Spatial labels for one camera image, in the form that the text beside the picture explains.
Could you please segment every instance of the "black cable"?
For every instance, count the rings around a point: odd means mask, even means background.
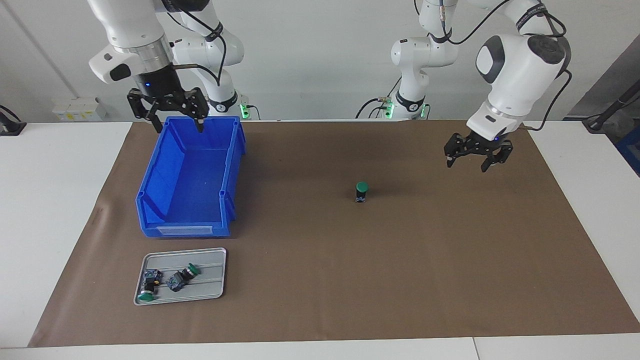
[[[200,69],[200,70],[204,70],[207,73],[209,73],[209,75],[211,75],[213,80],[216,81],[218,86],[220,86],[220,79],[213,73],[213,71],[209,70],[208,68],[206,68],[206,67],[204,67],[204,66],[202,66],[200,64],[180,64],[180,65],[174,65],[173,68],[175,70],[184,70],[184,69]]]
[[[548,37],[552,37],[552,38],[561,38],[561,37],[565,36],[565,35],[566,35],[566,26],[564,25],[564,23],[563,23],[562,21],[558,20],[558,18],[557,18],[557,17],[555,17],[555,16],[551,15],[551,14],[550,14],[550,13],[548,13],[548,12],[545,12],[545,15],[546,15],[549,19],[552,19],[553,21],[555,21],[555,22],[556,22],[556,24],[560,25],[560,27],[562,28],[562,33],[560,33],[560,34],[553,34],[553,35],[547,35],[547,36],[548,36]]]
[[[256,105],[247,105],[246,108],[255,109],[255,111],[258,113],[258,120],[262,120],[262,117],[260,117],[260,109],[258,109]]]
[[[398,84],[400,84],[400,80],[402,80],[402,76],[398,78],[398,81],[396,81],[396,83],[394,84],[394,87],[392,87],[391,90],[389,90],[389,94],[387,94],[387,97],[391,96],[391,93],[394,92]],[[380,116],[380,110],[378,110],[378,113],[376,114],[376,119],[378,118],[378,116]]]
[[[227,42],[225,41],[225,38],[222,37],[222,33],[221,32],[220,33],[216,33],[216,30],[214,30],[212,27],[207,25],[204,21],[198,19],[198,17],[194,16],[192,13],[188,12],[187,10],[185,10],[179,3],[174,2],[174,5],[180,11],[182,11],[185,14],[187,14],[188,17],[191,17],[197,23],[199,23],[200,25],[204,26],[207,30],[211,31],[212,34],[215,34],[214,40],[216,38],[220,38],[220,40],[222,41],[222,46],[223,46],[222,60],[220,61],[220,68],[218,69],[218,77],[216,78],[217,84],[218,84],[218,86],[220,86],[220,78],[222,77],[222,67],[225,66],[225,59],[227,58]]]
[[[371,112],[369,113],[369,119],[371,119],[371,117],[373,116],[373,112],[374,111],[378,111],[378,114],[380,114],[380,110],[386,110],[387,107],[386,106],[378,106],[377,108],[371,110]]]
[[[638,100],[640,100],[640,96],[636,97],[633,101],[629,101],[628,103],[624,104],[624,105],[620,108],[620,110],[622,110],[622,109],[626,108],[627,106],[631,106],[631,105],[633,105],[633,104],[634,104],[635,102],[637,102]],[[604,113],[599,113],[599,114],[591,115],[591,116],[588,116],[588,117],[582,118],[582,120],[589,120],[589,119],[593,119],[593,118],[595,118],[595,117],[599,117],[599,116],[601,116],[601,115],[603,115],[603,114],[604,114]]]
[[[15,117],[15,120],[18,120],[18,122],[22,122],[22,121],[20,120],[20,118],[18,117],[18,115],[16,115],[13,111],[11,111],[10,109],[8,109],[7,107],[0,105],[0,109],[2,109],[2,110],[4,110],[4,111],[6,111],[6,113],[7,113],[7,114],[9,114],[9,115],[11,115],[11,116]]]
[[[189,31],[193,31],[192,29],[187,28],[183,23],[179,22],[178,20],[175,19],[175,17],[173,17],[173,15],[171,15],[171,13],[166,13],[167,15],[169,15],[169,17],[171,18],[171,20],[173,20],[173,22],[175,22],[176,24],[182,26],[183,28],[189,30]]]
[[[366,107],[367,107],[367,105],[369,105],[369,104],[370,104],[370,103],[372,103],[372,102],[376,102],[376,101],[380,101],[380,100],[379,100],[377,97],[375,97],[375,98],[373,98],[373,99],[371,99],[371,100],[369,100],[369,101],[365,102],[365,103],[364,103],[364,105],[362,105],[362,107],[360,108],[360,110],[358,110],[358,113],[356,114],[356,117],[355,117],[355,118],[357,119],[357,118],[359,118],[359,117],[360,117],[360,114],[362,113],[362,110],[364,110],[364,108],[366,108]]]
[[[540,130],[542,130],[543,127],[545,127],[545,124],[547,123],[547,119],[549,118],[549,113],[551,112],[551,109],[554,107],[554,104],[558,100],[558,97],[560,97],[560,95],[565,90],[565,88],[567,86],[569,86],[569,83],[571,83],[571,79],[573,79],[573,74],[569,70],[566,70],[566,69],[563,72],[567,73],[567,75],[569,75],[569,77],[566,79],[566,82],[564,83],[563,87],[560,88],[560,91],[558,91],[558,93],[556,94],[556,97],[554,97],[554,99],[551,101],[551,104],[549,104],[549,107],[547,108],[547,113],[545,114],[545,118],[542,119],[542,124],[540,124],[540,127],[537,128],[537,129],[529,129],[529,130],[531,130],[531,131],[540,131]]]
[[[469,38],[471,36],[473,36],[473,34],[476,33],[476,31],[478,31],[478,29],[480,29],[480,27],[491,17],[491,15],[493,15],[496,11],[498,11],[498,9],[500,7],[502,7],[503,5],[505,5],[506,3],[510,2],[511,0],[503,0],[503,2],[499,3],[493,10],[491,10],[489,12],[489,14],[487,14],[487,16],[484,17],[484,19],[476,26],[475,29],[473,29],[469,35],[467,35],[467,37],[465,37],[464,39],[462,39],[461,41],[453,41],[451,40],[450,35],[447,35],[447,25],[444,21],[442,21],[442,32],[445,34],[445,38],[447,38],[447,41],[452,43],[453,45],[460,45],[462,43],[464,43],[465,41],[469,40]],[[444,5],[444,0],[440,0],[440,6]]]

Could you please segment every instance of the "electrical component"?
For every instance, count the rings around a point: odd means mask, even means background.
[[[62,99],[58,99],[57,102],[58,104],[51,111],[61,122],[99,122],[106,120],[107,112],[96,98],[80,97],[64,102]]]

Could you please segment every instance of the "green led light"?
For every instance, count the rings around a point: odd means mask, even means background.
[[[394,116],[394,108],[395,107],[396,106],[393,103],[389,104],[387,113],[385,114],[387,119],[391,119]]]
[[[244,104],[240,104],[240,112],[242,112],[242,118],[243,119],[248,119],[250,114],[249,114],[249,109],[247,109],[246,105]]]

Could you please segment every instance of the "gray tray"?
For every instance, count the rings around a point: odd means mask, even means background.
[[[194,264],[202,272],[189,281],[183,289],[173,292],[165,285],[175,272],[186,268],[189,263]],[[158,305],[169,302],[217,299],[222,296],[225,287],[225,268],[227,264],[227,250],[224,248],[200,249],[171,252],[155,252],[147,254],[142,261],[142,268],[138,276],[138,287],[133,302],[136,305]],[[140,301],[138,294],[142,288],[142,276],[147,269],[160,270],[163,282],[156,286],[155,300]]]

